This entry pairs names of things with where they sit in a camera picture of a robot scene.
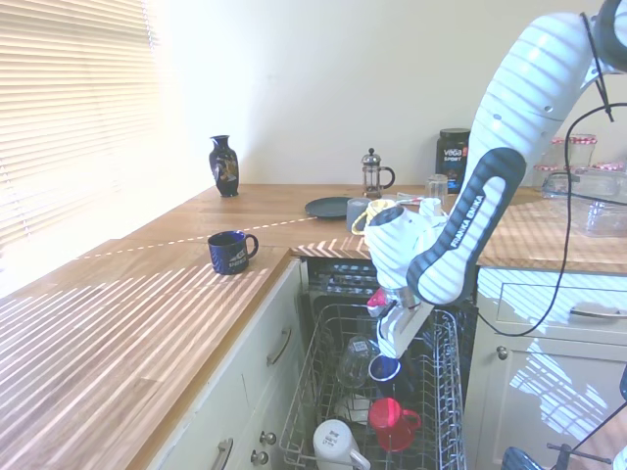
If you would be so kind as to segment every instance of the white cabinet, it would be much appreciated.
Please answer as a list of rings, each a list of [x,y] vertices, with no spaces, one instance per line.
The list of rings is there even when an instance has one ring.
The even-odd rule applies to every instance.
[[[546,310],[554,273],[481,271],[477,304],[498,328],[522,331]],[[570,310],[582,303],[595,311],[626,308],[619,290],[626,279],[568,274],[564,280],[549,321],[529,337],[497,335],[478,322],[463,421],[469,470],[500,470],[508,447],[551,468],[557,452],[547,443],[576,445],[622,404],[627,320]]]
[[[150,469],[208,470],[217,462],[217,470],[248,468],[253,449],[270,456],[263,468],[282,468],[278,442],[264,446],[259,437],[280,437],[304,360],[298,264],[290,263],[268,293]]]
[[[298,385],[305,350],[302,343],[295,343],[293,348],[286,353],[289,353],[286,357],[287,360],[276,377],[268,384],[260,404],[253,413],[240,444],[235,450],[237,460],[234,468],[259,468],[261,464],[255,465],[251,461],[254,451],[259,459],[263,456],[262,452],[267,454],[268,462],[263,466],[264,469],[287,470],[278,441],[283,432],[289,404]],[[274,444],[262,443],[260,440],[262,432],[266,435],[272,433],[276,437],[276,442]]]

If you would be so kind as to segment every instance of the wire rack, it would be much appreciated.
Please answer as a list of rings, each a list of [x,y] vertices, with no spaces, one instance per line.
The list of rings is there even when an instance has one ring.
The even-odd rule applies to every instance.
[[[317,319],[281,435],[285,462],[291,468],[317,468],[312,444],[314,430],[322,421],[341,419],[350,426],[360,452],[373,470],[465,470],[454,317],[443,311],[432,314],[408,348],[403,367],[409,372],[416,392],[411,399],[399,401],[403,408],[420,415],[422,425],[410,447],[401,452],[386,452],[367,424],[370,404],[382,398],[373,382],[368,379],[355,390],[345,388],[336,379],[336,368],[349,340],[356,335],[376,337],[376,319],[370,318],[365,309],[357,317],[343,316],[345,307],[329,305]]]

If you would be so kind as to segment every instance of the vase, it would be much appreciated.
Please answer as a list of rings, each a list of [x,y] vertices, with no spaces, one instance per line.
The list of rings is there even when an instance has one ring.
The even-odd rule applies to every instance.
[[[216,187],[224,198],[237,196],[239,186],[239,165],[237,154],[228,146],[228,135],[212,137],[214,149],[209,154],[209,165],[212,168]]]

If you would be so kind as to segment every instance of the dark plate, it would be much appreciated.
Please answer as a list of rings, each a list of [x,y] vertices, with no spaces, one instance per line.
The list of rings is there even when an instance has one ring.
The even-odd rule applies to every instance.
[[[305,205],[305,212],[317,218],[346,218],[346,205],[351,198],[322,198]]]

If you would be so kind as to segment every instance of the coffee press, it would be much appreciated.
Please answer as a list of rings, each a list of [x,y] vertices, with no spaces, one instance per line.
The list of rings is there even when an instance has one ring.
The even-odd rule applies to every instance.
[[[396,175],[389,166],[381,166],[381,157],[374,153],[374,149],[369,149],[362,158],[363,171],[363,195],[370,199],[381,197],[381,190],[388,189],[394,184]],[[381,186],[381,171],[389,171],[392,179],[385,186]]]

